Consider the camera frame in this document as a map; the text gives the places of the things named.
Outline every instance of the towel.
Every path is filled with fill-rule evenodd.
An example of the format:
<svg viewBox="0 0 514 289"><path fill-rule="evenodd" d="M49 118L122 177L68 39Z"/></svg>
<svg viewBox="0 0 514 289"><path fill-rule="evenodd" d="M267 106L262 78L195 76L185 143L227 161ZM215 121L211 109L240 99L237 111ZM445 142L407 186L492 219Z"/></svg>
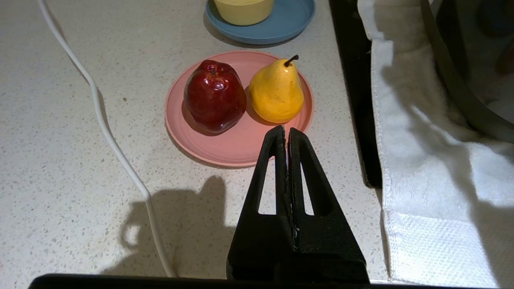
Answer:
<svg viewBox="0 0 514 289"><path fill-rule="evenodd" d="M514 287L514 146L468 125L437 77L419 1L359 0L391 281Z"/></svg>

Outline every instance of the yellow pear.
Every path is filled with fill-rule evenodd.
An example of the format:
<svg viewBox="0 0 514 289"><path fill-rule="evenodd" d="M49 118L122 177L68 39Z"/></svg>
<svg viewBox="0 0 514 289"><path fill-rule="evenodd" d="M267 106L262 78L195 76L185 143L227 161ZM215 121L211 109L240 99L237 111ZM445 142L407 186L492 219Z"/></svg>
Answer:
<svg viewBox="0 0 514 289"><path fill-rule="evenodd" d="M293 58L278 59L261 68L250 81L251 104L264 120L285 123L302 109L303 91Z"/></svg>

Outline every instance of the cable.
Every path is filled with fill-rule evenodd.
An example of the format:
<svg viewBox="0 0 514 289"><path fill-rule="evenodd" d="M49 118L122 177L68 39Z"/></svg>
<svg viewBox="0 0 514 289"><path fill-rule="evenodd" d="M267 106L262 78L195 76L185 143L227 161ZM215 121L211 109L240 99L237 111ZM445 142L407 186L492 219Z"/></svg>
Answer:
<svg viewBox="0 0 514 289"><path fill-rule="evenodd" d="M148 210L148 217L150 219L150 227L152 229L152 235L154 237L155 246L157 247L157 253L159 254L159 258L161 260L162 266L164 267L164 271L166 272L166 275L168 277L175 277L175 272L173 271L167 255L166 250L164 249L164 246L162 244L161 234L159 231L159 227L157 225L156 217L155 217L155 210L154 205L152 203L152 195L150 195L150 192L148 192L148 189L144 185L144 183L141 181L139 176L137 175L136 171L132 168L129 161L126 159L123 152L121 152L118 144L114 140L113 135L107 128L107 124L105 123L105 120L102 117L102 110L100 106L100 100L98 98L98 87L95 84L95 81L93 78L89 75L87 70L82 66L82 63L77 59L73 51L71 51L71 48L69 48L68 44L62 37L62 35L57 31L57 28L55 24L53 23L50 13L48 12L48 9L46 7L46 3L44 0L38 0L39 8L41 9L41 12L43 13L43 16L45 18L46 23L48 24L48 27L50 27L50 30L52 31L53 35L57 38L61 46L64 48L68 56L71 58L71 60L75 63L79 71L84 75L84 77L87 80L87 83L89 83L89 86L91 87L91 95L93 96L93 104L95 105L95 113L97 117L98 124L100 125L100 129L102 130L103 135L105 136L105 139L107 140L107 143L113 149L114 153L118 157L118 160L121 162L125 170L127 171L130 178L134 181L136 186L139 188L141 193L144 197L144 202L146 203L146 209Z"/></svg>

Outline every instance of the countertop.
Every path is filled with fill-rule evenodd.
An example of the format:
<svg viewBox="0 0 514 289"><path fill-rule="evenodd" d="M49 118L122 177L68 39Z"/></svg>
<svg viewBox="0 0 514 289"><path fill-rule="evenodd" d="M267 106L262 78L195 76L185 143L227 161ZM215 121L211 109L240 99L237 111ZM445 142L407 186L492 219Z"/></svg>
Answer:
<svg viewBox="0 0 514 289"><path fill-rule="evenodd" d="M180 276L224 278L253 168L206 166L164 125L167 92L195 62L231 50L299 54L314 92L307 135L368 262L387 279L377 193L363 184L326 0L298 37L250 46L217 33L205 1L49 0L104 98L122 151L153 195ZM89 86L34 0L0 2L0 287L45 273L164 276L143 198L106 144ZM272 164L261 212L273 213Z"/></svg>

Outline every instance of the apple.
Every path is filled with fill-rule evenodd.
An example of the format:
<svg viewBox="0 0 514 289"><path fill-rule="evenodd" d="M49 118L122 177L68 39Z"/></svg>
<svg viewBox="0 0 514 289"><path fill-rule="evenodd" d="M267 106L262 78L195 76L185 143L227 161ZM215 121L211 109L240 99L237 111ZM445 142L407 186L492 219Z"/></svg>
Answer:
<svg viewBox="0 0 514 289"><path fill-rule="evenodd" d="M245 113L246 95L232 66L207 59L189 77L184 103L198 126L221 133Z"/></svg>

